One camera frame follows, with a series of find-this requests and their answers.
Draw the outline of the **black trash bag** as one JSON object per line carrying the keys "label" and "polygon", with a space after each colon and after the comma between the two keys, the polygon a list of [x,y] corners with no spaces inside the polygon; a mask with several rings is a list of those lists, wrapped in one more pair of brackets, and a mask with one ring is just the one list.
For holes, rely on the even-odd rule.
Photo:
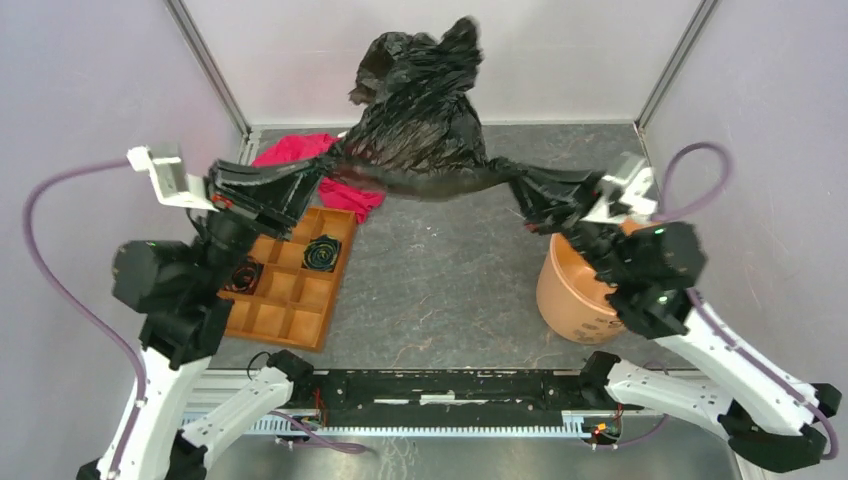
{"label": "black trash bag", "polygon": [[491,156],[468,96],[484,59],[476,19],[440,38],[389,31],[368,46],[349,100],[359,121],[321,157],[327,176],[364,190],[445,201],[509,182],[598,186],[591,170],[555,170]]}

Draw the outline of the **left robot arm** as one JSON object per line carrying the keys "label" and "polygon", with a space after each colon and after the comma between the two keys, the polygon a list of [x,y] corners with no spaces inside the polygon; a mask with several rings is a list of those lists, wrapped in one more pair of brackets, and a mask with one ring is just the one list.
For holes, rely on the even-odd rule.
{"label": "left robot arm", "polygon": [[113,294],[145,317],[142,371],[107,451],[82,466],[78,477],[202,479],[258,420],[313,397],[311,365],[282,350],[211,412],[191,424],[182,421],[233,307],[221,289],[261,235],[289,238],[325,167],[316,159],[270,167],[217,161],[201,178],[188,174],[176,154],[136,147],[127,159],[150,176],[160,203],[203,209],[206,217],[191,244],[135,240],[115,254]]}

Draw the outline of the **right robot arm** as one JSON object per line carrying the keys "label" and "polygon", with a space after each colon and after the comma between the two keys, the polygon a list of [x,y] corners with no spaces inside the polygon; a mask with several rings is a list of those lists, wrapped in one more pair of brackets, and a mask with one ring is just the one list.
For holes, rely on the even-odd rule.
{"label": "right robot arm", "polygon": [[575,249],[627,330],[705,377],[684,381],[597,352],[577,382],[585,405],[636,405],[686,421],[774,473],[836,458],[831,418],[841,392],[793,377],[721,320],[695,287],[706,264],[695,228],[664,213],[643,181],[531,176],[509,186],[528,229]]}

